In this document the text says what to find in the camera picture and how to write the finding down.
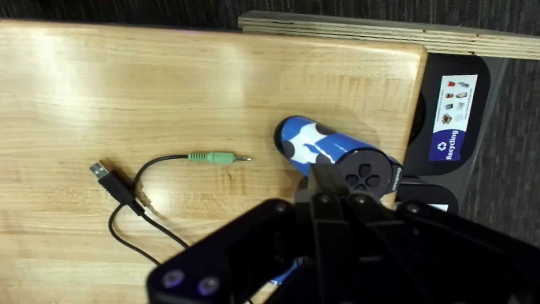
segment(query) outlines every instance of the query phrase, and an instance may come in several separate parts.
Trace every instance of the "audio cable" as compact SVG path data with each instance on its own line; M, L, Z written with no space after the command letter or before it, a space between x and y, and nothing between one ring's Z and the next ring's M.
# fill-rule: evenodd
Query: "audio cable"
M172 155L162 155L157 159L152 159L145 162L135 174L134 181L129 182L122 174L117 171L107 169L102 162L96 162L90 167L90 171L96 176L98 182L107 189L120 204L115 208L115 211L108 218L108 231L112 236L120 242L122 245L132 248L134 252L140 253L142 257L152 260L156 265L161 265L161 262L152 257L150 253L144 252L142 248L135 247L134 243L129 243L123 240L117 230L115 230L115 220L118 213L129 206L132 211L145 220L149 225L157 228L159 231L166 233L171 240L179 243L184 248L189 248L188 242L174 235L171 230L162 226L161 223L154 221L150 216L145 215L145 208L140 204L140 199L137 198L137 187L142 181L142 176L156 164L166 162L166 160L189 160L189 162L208 162L208 164L235 164L235 162L250 162L252 157L242 157L233 152L193 152L193 154L172 154Z

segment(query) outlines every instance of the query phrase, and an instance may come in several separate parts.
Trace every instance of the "green connector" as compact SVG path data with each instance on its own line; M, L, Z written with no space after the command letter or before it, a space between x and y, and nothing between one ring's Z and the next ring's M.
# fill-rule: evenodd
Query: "green connector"
M228 166L233 162L250 162L252 157L238 157L235 152L193 152L188 155L191 162L208 162L208 164L221 164Z

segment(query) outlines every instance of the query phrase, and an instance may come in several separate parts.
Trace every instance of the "white sticker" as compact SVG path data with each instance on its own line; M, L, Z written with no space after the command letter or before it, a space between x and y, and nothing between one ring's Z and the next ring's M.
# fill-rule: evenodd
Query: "white sticker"
M447 213L449 208L451 208L449 204L429 204L429 206L432 206L432 208L436 208L436 209L441 209L441 211L446 211L446 213Z
M469 127L478 74L442 76L429 160L459 160Z

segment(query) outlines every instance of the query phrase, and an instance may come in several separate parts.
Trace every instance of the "metal screw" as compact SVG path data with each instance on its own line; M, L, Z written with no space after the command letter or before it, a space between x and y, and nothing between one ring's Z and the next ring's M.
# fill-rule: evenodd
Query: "metal screw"
M365 204L365 203L366 203L366 199L365 199L363 196L355 196L355 201L356 201L358 204Z
M220 280L218 277L204 277L201 282L199 282L199 294L201 296L213 296L216 294L220 289Z
M279 204L275 206L275 211L279 211L279 213L285 213L285 209L287 209L287 206L285 206L284 203L279 203Z
M419 211L420 211L420 206L419 206L419 204L407 204L407 209L409 209L410 213L419 213Z
M331 198L321 196L319 201L321 201L323 204L326 204L326 203L331 203Z
M186 275L183 270L171 270L164 275L164 287L174 289L184 282Z

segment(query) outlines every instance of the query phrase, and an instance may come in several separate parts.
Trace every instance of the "black plug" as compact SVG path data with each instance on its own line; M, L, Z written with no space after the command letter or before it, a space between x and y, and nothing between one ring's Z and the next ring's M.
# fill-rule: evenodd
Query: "black plug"
M120 203L129 204L135 215L142 216L145 209L137 203L132 187L125 179L115 172L108 171L102 162L96 162L90 171L98 177L98 182Z

